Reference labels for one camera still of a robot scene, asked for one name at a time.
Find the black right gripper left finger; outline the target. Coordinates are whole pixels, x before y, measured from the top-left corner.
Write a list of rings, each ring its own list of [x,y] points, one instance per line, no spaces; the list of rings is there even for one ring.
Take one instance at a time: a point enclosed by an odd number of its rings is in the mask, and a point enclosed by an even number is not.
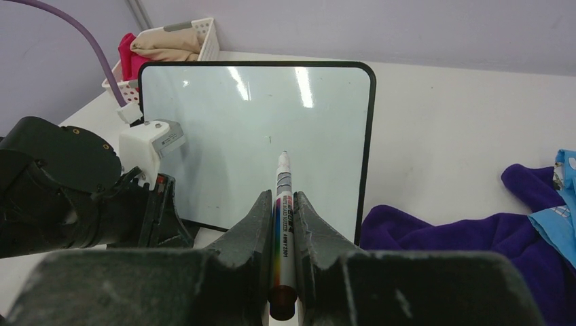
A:
[[[26,280],[6,325],[267,325],[272,194],[203,249],[68,250]]]

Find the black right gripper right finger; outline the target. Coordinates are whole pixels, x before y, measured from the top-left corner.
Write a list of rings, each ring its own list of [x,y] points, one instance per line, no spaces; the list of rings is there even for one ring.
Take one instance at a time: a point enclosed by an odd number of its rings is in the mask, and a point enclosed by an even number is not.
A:
[[[364,251],[294,195],[301,325],[543,325],[522,275],[485,251]]]

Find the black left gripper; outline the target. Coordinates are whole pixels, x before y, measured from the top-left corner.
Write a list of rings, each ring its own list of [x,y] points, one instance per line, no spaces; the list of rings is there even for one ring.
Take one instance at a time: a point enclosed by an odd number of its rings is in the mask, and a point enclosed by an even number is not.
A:
[[[1,194],[1,257],[97,245],[115,248],[193,248],[194,227],[175,207],[175,179],[153,190],[132,169],[111,189],[88,194],[40,185],[24,173]]]

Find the white whiteboard marker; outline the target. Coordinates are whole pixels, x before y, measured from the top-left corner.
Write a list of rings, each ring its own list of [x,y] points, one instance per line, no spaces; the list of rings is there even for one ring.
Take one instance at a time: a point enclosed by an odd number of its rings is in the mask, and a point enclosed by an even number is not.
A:
[[[274,237],[272,283],[268,292],[270,316],[287,321],[295,314],[298,298],[295,275],[292,174],[289,154],[278,157],[276,198],[274,200]]]

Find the black framed whiteboard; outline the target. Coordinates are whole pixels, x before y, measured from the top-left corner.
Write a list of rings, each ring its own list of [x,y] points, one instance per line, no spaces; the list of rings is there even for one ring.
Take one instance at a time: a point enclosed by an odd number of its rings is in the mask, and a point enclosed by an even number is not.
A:
[[[376,75],[353,61],[212,61],[145,65],[148,121],[178,122],[185,143],[161,161],[179,216],[226,231],[274,189],[281,152],[293,189],[353,242],[363,217]]]

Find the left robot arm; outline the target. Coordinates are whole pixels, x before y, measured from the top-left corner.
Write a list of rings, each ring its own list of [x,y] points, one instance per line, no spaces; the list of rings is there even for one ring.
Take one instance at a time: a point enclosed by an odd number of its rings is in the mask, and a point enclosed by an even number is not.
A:
[[[125,130],[118,155],[78,126],[24,117],[1,138],[1,256],[63,249],[191,248],[175,180],[160,160],[183,142],[173,122]]]

